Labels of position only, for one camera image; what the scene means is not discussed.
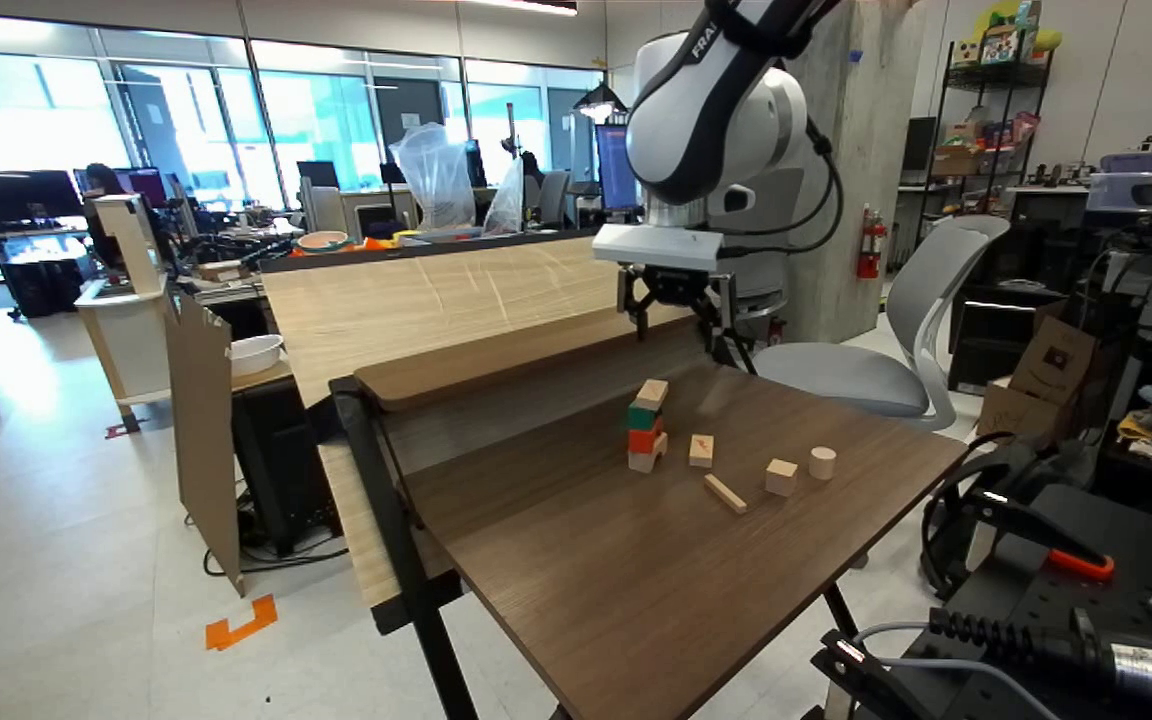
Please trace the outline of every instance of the box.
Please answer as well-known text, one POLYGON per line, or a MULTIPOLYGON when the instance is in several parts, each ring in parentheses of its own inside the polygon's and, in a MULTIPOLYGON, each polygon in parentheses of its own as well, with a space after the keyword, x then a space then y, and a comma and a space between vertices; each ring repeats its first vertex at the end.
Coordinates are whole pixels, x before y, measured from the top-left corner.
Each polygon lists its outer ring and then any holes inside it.
POLYGON ((1060 326, 1054 316, 1045 316, 1038 334, 1028 339, 1013 374, 1013 388, 1052 403, 1074 403, 1092 374, 1092 359, 1094 359, 1094 338, 1060 326))
POLYGON ((1021 388, 986 388, 976 419, 980 438, 1013 432, 1031 443, 1060 439, 1072 423, 1072 403, 1028 396, 1021 388))

